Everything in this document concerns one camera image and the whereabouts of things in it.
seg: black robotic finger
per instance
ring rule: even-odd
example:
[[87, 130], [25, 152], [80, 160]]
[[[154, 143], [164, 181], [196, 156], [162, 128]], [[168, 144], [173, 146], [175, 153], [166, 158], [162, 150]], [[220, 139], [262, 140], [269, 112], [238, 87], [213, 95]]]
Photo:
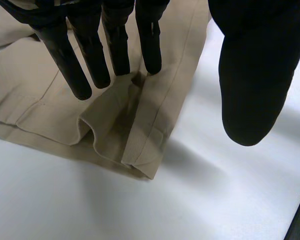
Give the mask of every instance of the black robotic finger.
[[275, 124], [300, 59], [300, 0], [240, 1], [209, 5], [225, 34], [219, 62], [224, 129], [252, 146]]
[[134, 5], [134, 0], [105, 1], [102, 5], [102, 24], [116, 76], [130, 73], [125, 24], [134, 10]]
[[159, 20], [170, 0], [136, 0], [135, 18], [146, 70], [157, 74], [162, 67]]
[[31, 27], [44, 42], [73, 94], [79, 100], [90, 98], [92, 90], [69, 42], [66, 19], [59, 19], [49, 25]]
[[36, 9], [28, 10], [0, 0], [0, 5], [21, 23], [29, 24], [44, 42], [73, 94], [80, 100], [91, 97], [92, 90], [67, 35], [66, 9], [54, 6], [54, 0], [37, 0]]
[[98, 35], [101, 10], [101, 3], [94, 0], [67, 5], [67, 16], [73, 27], [75, 38], [93, 83], [98, 89], [108, 87], [111, 82], [103, 46]]

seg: fabric fold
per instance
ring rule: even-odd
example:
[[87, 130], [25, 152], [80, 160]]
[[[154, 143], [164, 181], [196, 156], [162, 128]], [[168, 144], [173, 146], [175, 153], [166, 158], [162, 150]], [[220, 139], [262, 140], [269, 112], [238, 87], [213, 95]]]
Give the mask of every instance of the fabric fold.
[[[126, 24], [131, 73], [77, 100], [41, 42], [23, 38], [0, 53], [0, 138], [115, 172], [153, 179], [192, 84], [206, 39], [206, 0], [171, 1], [159, 24], [162, 70], [149, 75], [133, 12]], [[100, 25], [103, 46], [106, 38]], [[73, 34], [69, 40], [91, 86]]]

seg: white background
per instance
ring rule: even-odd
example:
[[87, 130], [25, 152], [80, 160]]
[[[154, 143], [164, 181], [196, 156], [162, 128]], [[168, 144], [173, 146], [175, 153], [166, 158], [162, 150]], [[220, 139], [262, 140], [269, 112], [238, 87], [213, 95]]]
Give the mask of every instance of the white background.
[[213, 21], [153, 181], [0, 140], [0, 240], [282, 240], [300, 203], [300, 64], [270, 134], [225, 134]]

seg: seam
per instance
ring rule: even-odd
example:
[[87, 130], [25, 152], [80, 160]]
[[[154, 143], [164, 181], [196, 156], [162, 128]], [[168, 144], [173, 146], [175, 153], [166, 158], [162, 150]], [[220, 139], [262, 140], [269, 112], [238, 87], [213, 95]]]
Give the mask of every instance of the seam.
[[176, 76], [177, 76], [177, 74], [178, 74], [179, 67], [180, 67], [180, 65], [181, 65], [181, 63], [182, 63], [182, 60], [183, 60], [184, 54], [185, 54], [185, 50], [186, 50], [186, 47], [187, 47], [187, 45], [188, 45], [188, 40], [189, 40], [190, 31], [191, 31], [192, 28], [193, 28], [194, 16], [195, 16], [195, 12], [196, 12], [196, 10], [197, 10], [197, 5], [198, 5], [199, 1], [200, 1], [200, 0], [197, 0], [197, 1], [196, 1], [196, 4], [195, 4], [194, 9], [193, 9], [193, 12], [192, 12], [191, 22], [190, 22], [190, 27], [189, 27], [188, 32], [187, 32], [185, 44], [184, 44], [184, 47], [183, 47], [183, 50], [182, 50], [182, 56], [181, 56], [181, 59], [180, 59], [180, 61], [179, 61], [179, 63], [178, 63], [178, 66], [177, 66], [177, 69], [176, 69], [175, 74], [174, 74], [174, 76], [173, 76], [173, 79], [172, 79], [172, 81], [171, 81], [171, 84], [170, 84], [170, 86], [169, 86], [169, 88], [168, 88], [168, 90], [167, 90], [167, 92], [166, 92], [166, 94], [165, 94], [165, 96], [164, 96], [164, 98], [163, 98], [161, 104], [160, 104], [160, 107], [158, 108], [158, 110], [157, 110], [156, 113], [155, 113], [155, 117], [154, 117], [154, 119], [153, 119], [153, 122], [151, 123], [151, 129], [150, 129], [150, 132], [148, 133], [148, 135], [147, 135], [147, 137], [146, 137], [146, 141], [145, 141], [145, 143], [143, 144], [143, 147], [142, 147], [142, 149], [141, 149], [140, 154], [138, 155], [138, 157], [137, 157], [136, 160], [134, 161], [134, 164], [139, 160], [139, 158], [140, 158], [142, 152], [143, 152], [144, 149], [145, 149], [146, 143], [147, 143], [147, 141], [148, 141], [148, 139], [149, 139], [149, 136], [150, 136], [150, 134], [151, 134], [151, 132], [152, 132], [152, 129], [154, 128], [154, 124], [155, 124], [155, 121], [156, 121], [156, 119], [157, 119], [158, 113], [159, 113], [159, 111], [161, 110], [162, 105], [163, 105], [164, 101], [166, 100], [167, 95], [168, 95], [168, 93], [169, 93], [170, 90], [171, 90], [171, 86], [173, 85], [173, 83], [174, 83], [174, 81], [175, 81], [175, 79], [176, 79]]
[[36, 102], [34, 102], [33, 104], [31, 104], [31, 105], [30, 105], [30, 106], [29, 106], [29, 107], [21, 114], [21, 116], [15, 121], [15, 125], [16, 125], [16, 126], [18, 126], [19, 120], [26, 114], [26, 112], [27, 112], [30, 108], [32, 108], [34, 105], [36, 105], [37, 103], [40, 103], [41, 100], [45, 97], [45, 95], [47, 94], [47, 92], [48, 92], [48, 90], [50, 89], [51, 85], [54, 83], [54, 81], [55, 81], [55, 79], [56, 79], [56, 77], [57, 77], [57, 75], [58, 75], [59, 72], [60, 72], [60, 70], [59, 70], [59, 68], [58, 68], [58, 70], [56, 71], [56, 74], [54, 75], [54, 77], [53, 77], [53, 79], [52, 79], [52, 81], [51, 81], [51, 83], [50, 83], [49, 86], [46, 88], [46, 90], [44, 91], [44, 93], [42, 94], [42, 96], [41, 96]]

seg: beige fabric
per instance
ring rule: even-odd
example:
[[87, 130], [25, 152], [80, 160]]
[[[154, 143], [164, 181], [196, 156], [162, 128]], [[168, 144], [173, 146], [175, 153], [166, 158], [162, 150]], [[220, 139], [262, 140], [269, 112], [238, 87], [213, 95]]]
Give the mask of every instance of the beige fabric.
[[[153, 179], [176, 124], [206, 39], [206, 0], [173, 0], [160, 20], [162, 70], [147, 75], [134, 13], [131, 73], [77, 100], [45, 46], [23, 38], [0, 53], [0, 138], [117, 172]], [[99, 32], [106, 45], [103, 29]], [[72, 33], [69, 39], [92, 85]]]
[[0, 6], [0, 46], [13, 43], [33, 33], [31, 27], [15, 20]]

